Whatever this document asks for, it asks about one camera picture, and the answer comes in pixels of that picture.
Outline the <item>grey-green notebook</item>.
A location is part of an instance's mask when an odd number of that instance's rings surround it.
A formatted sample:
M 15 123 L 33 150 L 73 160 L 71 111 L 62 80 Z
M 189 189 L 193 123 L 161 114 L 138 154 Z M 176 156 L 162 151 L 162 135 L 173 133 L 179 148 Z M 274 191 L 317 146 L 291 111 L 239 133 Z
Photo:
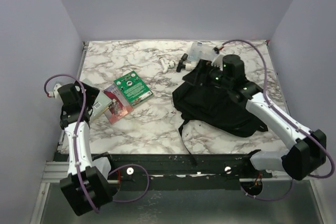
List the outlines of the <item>grey-green notebook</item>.
M 83 79 L 81 81 L 83 87 L 84 86 L 92 86 L 94 88 L 96 88 L 93 83 L 88 80 L 88 79 Z M 88 124 L 92 123 L 95 119 L 97 119 L 98 117 L 100 117 L 109 107 L 109 105 L 111 104 L 111 99 L 108 98 L 101 90 L 100 93 L 93 105 L 93 114 L 90 117 L 90 119 L 85 119 Z

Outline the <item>black student backpack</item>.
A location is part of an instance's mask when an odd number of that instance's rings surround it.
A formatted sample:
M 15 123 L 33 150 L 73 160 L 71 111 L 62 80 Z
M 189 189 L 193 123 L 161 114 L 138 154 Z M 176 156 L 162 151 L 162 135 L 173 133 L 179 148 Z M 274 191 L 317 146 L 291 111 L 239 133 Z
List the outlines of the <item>black student backpack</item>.
M 243 63 L 228 64 L 224 69 L 239 83 L 246 81 Z M 181 112 L 183 123 L 178 128 L 183 135 L 184 126 L 193 120 L 205 122 L 238 137 L 250 137 L 255 132 L 267 132 L 267 125 L 235 103 L 225 89 L 216 86 L 190 85 L 183 82 L 173 93 L 173 105 Z

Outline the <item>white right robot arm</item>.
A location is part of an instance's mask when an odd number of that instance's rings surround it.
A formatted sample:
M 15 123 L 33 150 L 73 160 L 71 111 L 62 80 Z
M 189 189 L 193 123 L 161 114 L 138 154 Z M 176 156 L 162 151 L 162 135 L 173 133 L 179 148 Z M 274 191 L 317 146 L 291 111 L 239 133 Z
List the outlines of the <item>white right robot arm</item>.
M 218 56 L 218 59 L 221 65 L 201 59 L 182 79 L 193 86 L 212 85 L 224 89 L 235 103 L 264 122 L 288 149 L 285 152 L 257 151 L 241 165 L 246 177 L 255 177 L 260 170 L 276 170 L 292 179 L 303 180 L 326 162 L 325 133 L 300 124 L 271 102 L 259 85 L 246 78 L 240 56 Z

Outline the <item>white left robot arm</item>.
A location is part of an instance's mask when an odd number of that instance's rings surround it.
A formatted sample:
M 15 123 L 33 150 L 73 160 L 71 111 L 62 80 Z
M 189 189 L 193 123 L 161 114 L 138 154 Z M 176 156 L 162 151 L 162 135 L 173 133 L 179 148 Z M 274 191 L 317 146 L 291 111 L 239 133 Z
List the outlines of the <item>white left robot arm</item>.
M 69 167 L 60 189 L 77 216 L 98 212 L 112 201 L 108 179 L 117 171 L 108 154 L 91 155 L 90 111 L 99 90 L 75 81 L 57 91 L 63 102 L 60 126 L 69 143 Z

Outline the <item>black and white valve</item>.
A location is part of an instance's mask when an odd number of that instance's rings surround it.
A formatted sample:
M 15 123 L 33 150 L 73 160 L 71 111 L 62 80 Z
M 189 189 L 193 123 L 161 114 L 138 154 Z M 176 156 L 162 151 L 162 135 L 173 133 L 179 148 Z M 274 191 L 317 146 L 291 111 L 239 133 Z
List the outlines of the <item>black and white valve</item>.
M 197 66 L 196 61 L 186 62 L 188 58 L 188 54 L 183 54 L 181 59 L 179 60 L 176 72 L 181 72 L 182 69 L 185 69 L 186 71 L 192 71 Z

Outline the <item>white plastic pipe fitting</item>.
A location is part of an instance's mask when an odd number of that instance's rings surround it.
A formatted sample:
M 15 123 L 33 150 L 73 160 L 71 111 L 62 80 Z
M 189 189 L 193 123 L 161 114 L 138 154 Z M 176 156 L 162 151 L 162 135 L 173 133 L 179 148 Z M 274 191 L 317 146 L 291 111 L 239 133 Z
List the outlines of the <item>white plastic pipe fitting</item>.
M 169 69 L 172 69 L 172 68 L 175 67 L 175 62 L 173 60 L 165 61 L 165 59 L 163 57 L 160 57 L 159 61 L 160 61 L 161 66 L 162 66 L 162 73 L 167 73 L 167 71 Z

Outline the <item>clear plastic organizer box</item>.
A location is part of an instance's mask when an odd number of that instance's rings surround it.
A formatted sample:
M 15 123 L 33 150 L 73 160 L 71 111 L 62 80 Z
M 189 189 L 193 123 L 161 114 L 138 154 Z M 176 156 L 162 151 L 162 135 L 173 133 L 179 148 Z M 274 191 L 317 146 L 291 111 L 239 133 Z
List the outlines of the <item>clear plastic organizer box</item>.
M 199 61 L 200 59 L 213 61 L 218 55 L 214 50 L 214 46 L 203 42 L 193 42 L 187 54 L 188 61 Z

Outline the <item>purple red paperback book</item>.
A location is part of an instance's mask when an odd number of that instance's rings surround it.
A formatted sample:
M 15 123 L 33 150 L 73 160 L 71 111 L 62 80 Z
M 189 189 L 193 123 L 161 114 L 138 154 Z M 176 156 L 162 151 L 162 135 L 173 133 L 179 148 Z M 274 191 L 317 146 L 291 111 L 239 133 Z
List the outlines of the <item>purple red paperback book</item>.
M 111 124 L 114 124 L 132 112 L 133 107 L 129 105 L 128 101 L 115 84 L 112 84 L 103 92 L 112 101 L 108 109 L 104 112 Z

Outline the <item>green paperback book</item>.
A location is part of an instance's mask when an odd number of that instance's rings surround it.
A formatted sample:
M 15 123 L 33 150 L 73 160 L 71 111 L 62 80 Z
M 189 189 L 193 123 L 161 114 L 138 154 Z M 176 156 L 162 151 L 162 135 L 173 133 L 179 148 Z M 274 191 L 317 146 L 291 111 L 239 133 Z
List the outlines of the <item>green paperback book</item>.
M 138 106 L 154 96 L 151 89 L 135 71 L 130 71 L 115 79 L 114 84 L 132 107 Z

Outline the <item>black mounting plate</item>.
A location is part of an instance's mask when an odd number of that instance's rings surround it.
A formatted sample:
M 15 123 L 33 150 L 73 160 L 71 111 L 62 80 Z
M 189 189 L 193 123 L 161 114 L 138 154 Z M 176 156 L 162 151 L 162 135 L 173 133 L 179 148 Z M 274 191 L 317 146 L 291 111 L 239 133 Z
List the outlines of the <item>black mounting plate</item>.
M 247 154 L 118 154 L 103 153 L 94 160 L 105 158 L 107 171 L 103 176 L 97 165 L 87 166 L 80 174 L 71 172 L 60 180 L 60 188 L 66 194 L 89 193 L 107 190 L 114 194 L 117 187 L 124 191 L 144 190 L 239 190 L 247 187 L 260 194 L 262 182 L 274 179 L 266 171 L 253 168 Z

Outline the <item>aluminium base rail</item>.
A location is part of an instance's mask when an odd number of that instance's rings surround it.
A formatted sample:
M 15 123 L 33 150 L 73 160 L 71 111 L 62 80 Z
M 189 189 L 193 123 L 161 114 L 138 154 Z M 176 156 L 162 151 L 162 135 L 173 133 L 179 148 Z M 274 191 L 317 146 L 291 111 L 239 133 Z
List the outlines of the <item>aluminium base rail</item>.
M 42 181 L 43 183 L 58 183 L 61 179 L 67 177 L 67 171 L 68 171 L 68 162 L 47 162 L 43 171 L 42 175 Z M 205 177 L 211 177 L 215 176 L 215 173 L 213 172 L 173 172 L 173 174 L 168 173 L 161 173 L 154 174 L 153 172 L 150 172 L 149 168 L 147 168 L 147 171 L 150 175 L 150 177 L 153 178 L 164 178 L 164 177 L 173 177 L 173 178 L 205 178 Z M 228 169 L 224 169 L 224 177 L 228 178 L 239 178 L 240 182 L 249 182 L 254 180 L 257 175 L 234 175 L 233 170 L 228 173 Z M 291 180 L 290 176 L 287 175 L 285 172 L 279 172 L 279 171 L 271 171 L 267 170 L 265 172 L 262 172 L 262 180 L 263 181 L 269 181 L 269 180 L 275 180 L 275 181 L 286 181 Z

